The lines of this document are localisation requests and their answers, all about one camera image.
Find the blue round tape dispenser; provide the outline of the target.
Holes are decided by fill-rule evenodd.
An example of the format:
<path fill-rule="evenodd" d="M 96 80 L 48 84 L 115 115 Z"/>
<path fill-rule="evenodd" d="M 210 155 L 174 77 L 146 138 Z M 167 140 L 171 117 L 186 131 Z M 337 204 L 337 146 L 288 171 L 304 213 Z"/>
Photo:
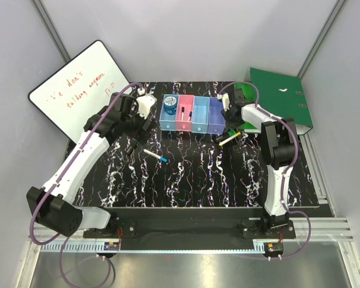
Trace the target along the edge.
<path fill-rule="evenodd" d="M 175 115 L 178 106 L 178 97 L 176 95 L 165 95 L 163 99 L 164 111 L 168 115 Z"/>

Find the white marker black cap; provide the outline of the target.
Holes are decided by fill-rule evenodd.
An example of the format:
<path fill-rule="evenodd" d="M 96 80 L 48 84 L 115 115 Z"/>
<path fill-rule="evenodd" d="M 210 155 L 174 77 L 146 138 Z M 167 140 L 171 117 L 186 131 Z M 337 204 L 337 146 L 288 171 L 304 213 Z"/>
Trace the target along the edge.
<path fill-rule="evenodd" d="M 190 111 L 189 116 L 188 116 L 188 120 L 187 120 L 188 122 L 191 122 L 192 114 L 193 114 L 193 112 Z"/>

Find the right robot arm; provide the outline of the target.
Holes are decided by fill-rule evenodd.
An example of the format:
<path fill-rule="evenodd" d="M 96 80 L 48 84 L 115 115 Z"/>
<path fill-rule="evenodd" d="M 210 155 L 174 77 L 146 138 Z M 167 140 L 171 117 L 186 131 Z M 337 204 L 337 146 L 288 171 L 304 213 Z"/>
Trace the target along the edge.
<path fill-rule="evenodd" d="M 220 94 L 223 115 L 232 129 L 248 122 L 260 130 L 260 151 L 268 170 L 268 186 L 260 230 L 268 238 L 282 232 L 289 222 L 287 195 L 293 166 L 297 161 L 299 145 L 295 122 L 281 118 L 249 101 L 240 89 Z"/>

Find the light blue end bin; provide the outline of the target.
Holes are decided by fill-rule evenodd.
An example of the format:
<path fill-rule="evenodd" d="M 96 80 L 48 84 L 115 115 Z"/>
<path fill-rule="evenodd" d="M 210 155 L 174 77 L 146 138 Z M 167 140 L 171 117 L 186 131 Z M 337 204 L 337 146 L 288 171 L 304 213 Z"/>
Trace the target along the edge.
<path fill-rule="evenodd" d="M 176 114 L 175 115 L 168 115 L 164 111 L 163 103 L 161 107 L 161 113 L 160 113 L 160 128 L 162 131 L 175 131 L 176 130 Z"/>

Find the pink storage bin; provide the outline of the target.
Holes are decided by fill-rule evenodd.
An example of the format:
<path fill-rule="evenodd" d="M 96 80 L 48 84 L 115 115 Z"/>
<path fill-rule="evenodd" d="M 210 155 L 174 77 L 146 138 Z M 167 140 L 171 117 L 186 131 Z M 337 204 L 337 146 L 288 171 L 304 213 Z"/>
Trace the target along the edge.
<path fill-rule="evenodd" d="M 181 107 L 185 107 L 184 112 L 184 121 L 181 121 Z M 194 95 L 179 95 L 178 98 L 178 108 L 176 113 L 176 129 L 178 131 L 191 131 L 192 128 L 192 118 L 191 122 L 188 122 L 188 116 L 190 111 L 193 112 L 194 108 Z"/>

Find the green lever arch binder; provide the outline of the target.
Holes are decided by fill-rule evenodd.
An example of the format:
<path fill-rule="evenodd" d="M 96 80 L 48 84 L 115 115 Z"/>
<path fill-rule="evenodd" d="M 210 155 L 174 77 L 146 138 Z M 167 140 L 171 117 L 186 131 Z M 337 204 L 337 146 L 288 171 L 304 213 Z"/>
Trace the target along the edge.
<path fill-rule="evenodd" d="M 293 118 L 299 135 L 313 128 L 300 78 L 250 68 L 250 79 L 259 90 L 259 105 L 263 109 L 282 118 Z"/>

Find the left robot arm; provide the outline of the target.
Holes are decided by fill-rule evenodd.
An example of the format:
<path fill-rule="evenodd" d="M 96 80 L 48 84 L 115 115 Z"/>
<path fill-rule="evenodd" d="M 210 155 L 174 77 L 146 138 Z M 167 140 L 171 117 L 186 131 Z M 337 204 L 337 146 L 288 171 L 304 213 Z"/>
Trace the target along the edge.
<path fill-rule="evenodd" d="M 58 171 L 41 188 L 31 187 L 26 194 L 32 214 L 31 235 L 35 223 L 66 237 L 85 229 L 97 229 L 106 238 L 117 232 L 118 224 L 109 211 L 78 207 L 73 202 L 94 164 L 121 136 L 130 138 L 127 155 L 148 141 L 157 124 L 152 116 L 156 103 L 150 94 L 133 97 L 114 93 L 109 105 L 87 120 L 76 146 Z"/>

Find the light blue storage bin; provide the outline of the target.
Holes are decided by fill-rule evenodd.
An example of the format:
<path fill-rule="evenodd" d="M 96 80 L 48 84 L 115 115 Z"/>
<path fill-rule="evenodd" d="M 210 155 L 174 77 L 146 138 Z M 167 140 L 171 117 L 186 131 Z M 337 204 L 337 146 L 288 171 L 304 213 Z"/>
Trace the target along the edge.
<path fill-rule="evenodd" d="M 194 97 L 194 107 L 191 120 L 191 131 L 193 133 L 207 133 L 209 124 L 209 97 Z"/>

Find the purple storage bin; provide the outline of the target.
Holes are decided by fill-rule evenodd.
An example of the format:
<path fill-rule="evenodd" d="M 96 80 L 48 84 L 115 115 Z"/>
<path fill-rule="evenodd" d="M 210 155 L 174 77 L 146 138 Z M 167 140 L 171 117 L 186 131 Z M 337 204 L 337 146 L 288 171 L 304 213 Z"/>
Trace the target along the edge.
<path fill-rule="evenodd" d="M 208 134 L 221 135 L 226 127 L 225 118 L 221 111 L 223 104 L 217 98 L 211 97 L 209 99 L 209 119 L 208 119 Z"/>

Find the white pen black tip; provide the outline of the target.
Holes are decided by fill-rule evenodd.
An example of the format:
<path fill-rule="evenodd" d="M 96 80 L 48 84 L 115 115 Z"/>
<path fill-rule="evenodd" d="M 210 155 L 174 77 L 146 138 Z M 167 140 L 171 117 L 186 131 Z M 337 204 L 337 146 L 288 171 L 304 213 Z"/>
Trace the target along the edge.
<path fill-rule="evenodd" d="M 185 112 L 185 107 L 181 107 L 181 121 L 184 121 L 184 112 Z"/>

